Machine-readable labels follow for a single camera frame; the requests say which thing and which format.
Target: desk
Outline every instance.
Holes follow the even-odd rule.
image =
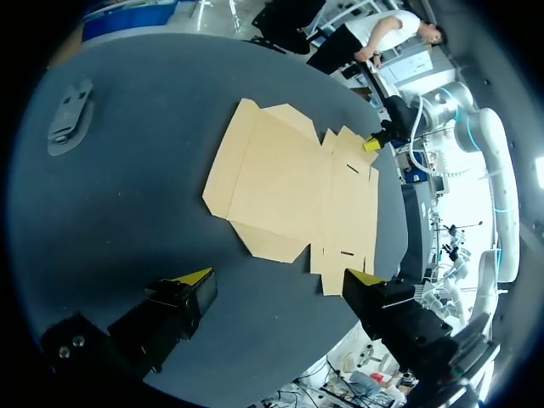
[[[47,131],[66,88],[93,81],[85,139],[57,157]],[[240,408],[291,381],[356,322],[320,294],[309,250],[292,264],[253,258],[201,198],[241,98],[289,103],[323,137],[342,125],[379,129],[376,112],[321,72],[256,45],[151,34],[101,43],[51,70],[14,146],[8,243],[35,336],[80,310],[102,330],[156,278],[213,266],[218,297],[192,340],[145,382],[204,406]],[[390,276],[407,248],[394,158],[380,170],[376,270]]]

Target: gray bracket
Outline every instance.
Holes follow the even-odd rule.
[[[78,89],[70,86],[60,101],[57,113],[49,126],[48,153],[60,156],[79,145],[91,124],[94,103],[89,98],[93,84],[86,79]]]

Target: floor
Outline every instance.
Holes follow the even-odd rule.
[[[177,32],[249,40],[260,34],[251,23],[265,3],[265,0],[182,2],[176,7],[167,28]]]

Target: cardboard sheet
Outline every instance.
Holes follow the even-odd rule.
[[[321,145],[290,105],[243,99],[202,197],[255,257],[291,263],[311,244],[310,272],[325,295],[340,295],[346,268],[373,274],[378,171],[362,143],[344,127]]]

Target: man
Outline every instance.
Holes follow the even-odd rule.
[[[372,58],[374,65],[379,68],[380,53],[416,34],[433,46],[446,41],[441,27],[421,21],[409,11],[393,10],[360,17],[334,31],[309,59],[308,64],[326,74],[332,74],[352,60],[364,62]]]

